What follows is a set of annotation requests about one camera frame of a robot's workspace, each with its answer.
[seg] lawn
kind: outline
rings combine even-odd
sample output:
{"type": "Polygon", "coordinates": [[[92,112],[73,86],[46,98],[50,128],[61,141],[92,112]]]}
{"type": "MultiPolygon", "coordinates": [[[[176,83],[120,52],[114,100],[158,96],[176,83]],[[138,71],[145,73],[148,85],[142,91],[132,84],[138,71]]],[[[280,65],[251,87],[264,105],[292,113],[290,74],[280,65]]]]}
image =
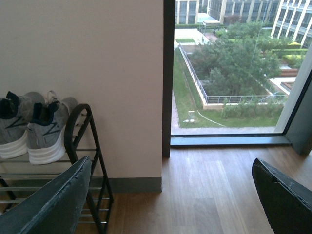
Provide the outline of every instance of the lawn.
{"type": "Polygon", "coordinates": [[[219,124],[226,127],[268,127],[275,126],[279,118],[279,116],[260,116],[257,118],[223,119],[221,111],[203,110],[195,84],[178,49],[175,51],[174,58],[173,90],[181,128],[222,127],[219,124]],[[195,111],[192,115],[192,118],[195,120],[194,123],[183,122],[188,119],[188,111],[195,111]],[[213,123],[207,120],[207,118],[219,124],[213,123]]]}
{"type": "Polygon", "coordinates": [[[177,38],[175,39],[177,43],[195,43],[192,38],[177,38]]]}

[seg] wooden floor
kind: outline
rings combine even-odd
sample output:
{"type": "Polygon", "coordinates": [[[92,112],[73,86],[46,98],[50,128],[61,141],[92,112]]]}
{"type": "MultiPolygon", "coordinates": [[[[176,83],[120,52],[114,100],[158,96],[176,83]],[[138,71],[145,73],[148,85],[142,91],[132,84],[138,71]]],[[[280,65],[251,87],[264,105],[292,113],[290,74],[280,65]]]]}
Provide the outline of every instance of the wooden floor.
{"type": "MultiPolygon", "coordinates": [[[[252,179],[256,157],[312,190],[312,157],[291,147],[172,149],[161,193],[114,194],[108,234],[273,234],[252,179]]],[[[79,224],[76,233],[97,231],[79,224]]]]}

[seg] railing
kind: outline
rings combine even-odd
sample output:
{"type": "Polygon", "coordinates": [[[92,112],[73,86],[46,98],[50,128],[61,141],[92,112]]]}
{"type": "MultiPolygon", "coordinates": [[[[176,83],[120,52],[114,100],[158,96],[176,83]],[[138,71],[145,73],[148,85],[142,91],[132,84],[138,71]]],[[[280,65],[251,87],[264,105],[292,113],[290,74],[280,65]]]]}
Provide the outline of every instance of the railing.
{"type": "Polygon", "coordinates": [[[268,99],[273,98],[276,101],[283,101],[286,95],[258,95],[258,96],[207,96],[206,104],[239,104],[243,101],[252,102],[257,100],[258,103],[266,103],[268,99]]]}
{"type": "Polygon", "coordinates": [[[188,67],[188,70],[190,72],[190,75],[193,79],[193,82],[197,88],[197,91],[204,103],[204,105],[208,104],[223,104],[226,100],[228,104],[239,104],[243,101],[245,102],[252,102],[257,100],[258,103],[266,103],[269,99],[273,98],[275,101],[283,101],[285,100],[285,97],[287,95],[282,95],[280,92],[277,92],[273,86],[270,86],[268,83],[265,85],[266,88],[272,92],[272,95],[257,95],[257,96],[208,96],[206,94],[205,89],[203,88],[189,58],[186,55],[186,52],[184,51],[183,47],[181,45],[178,46],[181,54],[184,58],[185,64],[188,67]]]}

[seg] sneaker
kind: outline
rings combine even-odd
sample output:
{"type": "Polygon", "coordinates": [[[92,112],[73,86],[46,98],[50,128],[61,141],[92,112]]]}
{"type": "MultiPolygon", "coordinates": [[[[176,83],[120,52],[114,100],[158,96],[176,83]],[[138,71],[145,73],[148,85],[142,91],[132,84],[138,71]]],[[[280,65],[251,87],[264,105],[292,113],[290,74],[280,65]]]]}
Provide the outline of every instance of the sneaker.
{"type": "Polygon", "coordinates": [[[7,159],[27,153],[26,126],[32,118],[34,103],[45,103],[43,96],[29,92],[17,96],[8,92],[0,98],[0,157],[7,159]]]}
{"type": "Polygon", "coordinates": [[[62,101],[54,97],[48,105],[41,103],[34,105],[33,117],[27,125],[30,163],[47,164],[64,156],[65,125],[77,105],[78,102],[73,97],[62,101]]]}

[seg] white wall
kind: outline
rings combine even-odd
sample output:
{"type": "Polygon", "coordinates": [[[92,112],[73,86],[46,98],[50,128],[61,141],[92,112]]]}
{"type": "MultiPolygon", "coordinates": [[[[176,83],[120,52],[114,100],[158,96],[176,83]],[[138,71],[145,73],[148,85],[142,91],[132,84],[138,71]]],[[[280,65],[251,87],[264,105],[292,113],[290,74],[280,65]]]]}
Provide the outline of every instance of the white wall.
{"type": "Polygon", "coordinates": [[[109,177],[161,177],[163,2],[0,2],[0,96],[54,90],[93,111],[109,177]]]}

